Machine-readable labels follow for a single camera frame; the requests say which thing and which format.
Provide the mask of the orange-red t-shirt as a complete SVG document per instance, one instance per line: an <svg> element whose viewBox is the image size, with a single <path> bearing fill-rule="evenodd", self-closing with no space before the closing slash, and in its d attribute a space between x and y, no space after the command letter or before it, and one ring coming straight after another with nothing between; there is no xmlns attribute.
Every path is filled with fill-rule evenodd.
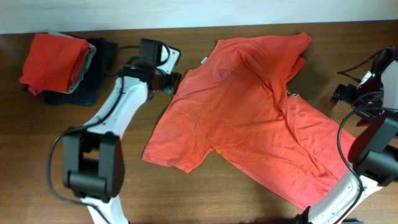
<svg viewBox="0 0 398 224"><path fill-rule="evenodd" d="M185 75L143 160L191 172L215 151L298 208L319 202L346 166L338 124L287 89L310 43L305 33L219 40Z"/></svg>

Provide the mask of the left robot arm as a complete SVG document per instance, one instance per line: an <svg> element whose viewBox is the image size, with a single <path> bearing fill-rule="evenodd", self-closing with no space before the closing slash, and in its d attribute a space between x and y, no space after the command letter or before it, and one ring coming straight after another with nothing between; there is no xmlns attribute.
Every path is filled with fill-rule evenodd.
<svg viewBox="0 0 398 224"><path fill-rule="evenodd" d="M181 51L158 40L141 39L139 55L116 75L99 111L63 138L63 184L86 206L95 223L127 223L119 193L125 166L121 140L136 111L157 90L172 95L181 74L174 72Z"/></svg>

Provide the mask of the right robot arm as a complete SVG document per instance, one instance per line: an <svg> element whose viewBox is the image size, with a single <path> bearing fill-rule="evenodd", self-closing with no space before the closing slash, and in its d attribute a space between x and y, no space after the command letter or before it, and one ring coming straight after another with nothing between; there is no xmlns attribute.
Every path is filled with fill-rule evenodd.
<svg viewBox="0 0 398 224"><path fill-rule="evenodd" d="M397 47L385 47L368 59L370 71L358 86L340 84L330 99L330 106L344 101L361 119L358 126L365 130L355 139L347 156L343 155L343 127L337 134L338 152L348 170L315 205L307 207L293 222L351 223L347 216L368 196L397 181L397 148L390 145L397 137Z"/></svg>

